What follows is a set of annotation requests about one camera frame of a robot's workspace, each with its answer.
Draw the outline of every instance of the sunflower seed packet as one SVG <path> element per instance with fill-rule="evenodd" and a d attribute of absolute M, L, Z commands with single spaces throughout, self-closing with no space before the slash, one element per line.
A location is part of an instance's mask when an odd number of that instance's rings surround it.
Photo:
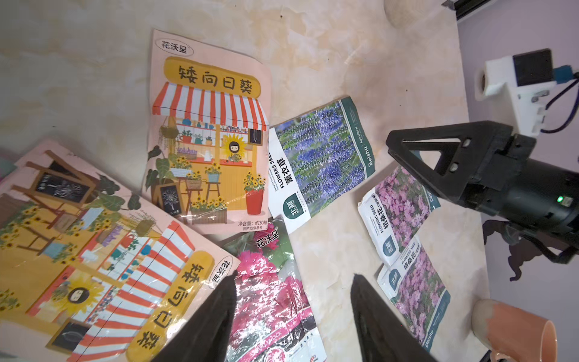
<path fill-rule="evenodd" d="M 288 233 L 375 171 L 372 147 L 350 97 L 269 131 L 269 210 Z"/>

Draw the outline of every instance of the marble table surface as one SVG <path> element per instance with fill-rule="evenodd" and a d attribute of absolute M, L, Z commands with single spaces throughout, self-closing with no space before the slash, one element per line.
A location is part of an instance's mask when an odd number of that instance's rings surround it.
<path fill-rule="evenodd" d="M 7 2 L 0 20 L 0 150 L 17 158 L 51 136 L 133 190 L 145 171 L 153 28 L 268 65 L 272 125 L 350 95 L 376 174 L 291 241 L 328 361 L 361 360 L 350 286 L 359 273 L 379 290 L 381 263 L 357 203 L 394 167 L 389 131 L 468 122 L 453 12 L 397 29 L 382 0 L 58 0 Z M 486 348 L 470 313 L 489 296 L 480 216 L 443 201 L 418 235 L 452 296 L 431 352 L 478 361 Z"/>

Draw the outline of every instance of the flower seed packet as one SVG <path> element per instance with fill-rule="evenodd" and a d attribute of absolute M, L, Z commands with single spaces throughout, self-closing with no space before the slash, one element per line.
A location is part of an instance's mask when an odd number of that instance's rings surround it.
<path fill-rule="evenodd" d="M 417 236 L 411 239 L 392 266 L 382 267 L 377 281 L 404 316 L 410 333 L 430 351 L 450 304 L 450 293 Z"/>
<path fill-rule="evenodd" d="M 0 183 L 0 350 L 151 360 L 239 260 L 53 141 Z"/>
<path fill-rule="evenodd" d="M 224 247 L 241 260 L 227 362 L 323 362 L 326 353 L 282 220 Z"/>
<path fill-rule="evenodd" d="M 266 229 L 269 69 L 158 30 L 151 53 L 143 197 L 201 234 Z"/>
<path fill-rule="evenodd" d="M 438 207 L 438 198 L 398 166 L 364 195 L 358 212 L 380 259 L 392 265 L 428 215 Z"/>
<path fill-rule="evenodd" d="M 269 137 L 269 211 L 288 233 L 375 171 L 350 97 L 277 125 Z"/>

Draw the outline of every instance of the shelf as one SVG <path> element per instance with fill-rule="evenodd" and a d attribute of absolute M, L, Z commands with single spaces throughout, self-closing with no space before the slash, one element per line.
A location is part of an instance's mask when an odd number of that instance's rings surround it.
<path fill-rule="evenodd" d="M 184 124 L 182 124 L 182 123 L 177 123 L 177 126 L 195 128 L 195 129 L 198 129 L 198 130 L 205 130 L 205 131 L 216 131 L 216 130 L 217 130 L 217 126 L 219 126 L 219 125 L 213 125 L 213 127 L 215 127 L 215 128 L 213 128 L 213 129 L 203 128 L 203 127 L 197 127 L 197 126 L 188 126 L 188 125 L 184 125 Z"/>
<path fill-rule="evenodd" d="M 227 160 L 219 160 L 219 164 L 221 166 L 251 167 L 251 162 L 243 163 L 243 162 L 231 162 L 231 161 L 227 161 Z"/>
<path fill-rule="evenodd" d="M 198 143 L 191 143 L 191 142 L 184 142 L 184 141 L 177 141 L 178 143 L 183 143 L 184 145 L 193 145 L 193 146 L 205 146 L 205 147 L 215 147 L 215 144 L 213 143 L 213 145 L 206 145 L 205 143 L 200 145 Z"/>
<path fill-rule="evenodd" d="M 243 132 L 224 131 L 224 130 L 220 130 L 220 132 L 224 132 L 224 133 L 235 133 L 235 134 L 244 134 L 244 135 L 247 136 L 247 133 L 243 133 Z"/>

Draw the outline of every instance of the sunflower illustration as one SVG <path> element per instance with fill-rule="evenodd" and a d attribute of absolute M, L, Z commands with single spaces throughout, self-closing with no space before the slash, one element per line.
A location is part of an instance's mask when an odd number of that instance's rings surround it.
<path fill-rule="evenodd" d="M 60 311 L 66 310 L 69 315 L 85 313 L 98 302 L 98 296 L 104 291 L 101 283 L 84 273 L 74 273 L 67 281 L 67 296 L 50 303 Z"/>
<path fill-rule="evenodd" d="M 245 155 L 245 141 L 243 137 L 238 134 L 227 135 L 222 138 L 223 146 L 221 148 L 224 151 L 224 155 L 226 155 L 229 159 L 233 157 L 233 155 L 238 155 L 239 159 L 242 159 Z"/>

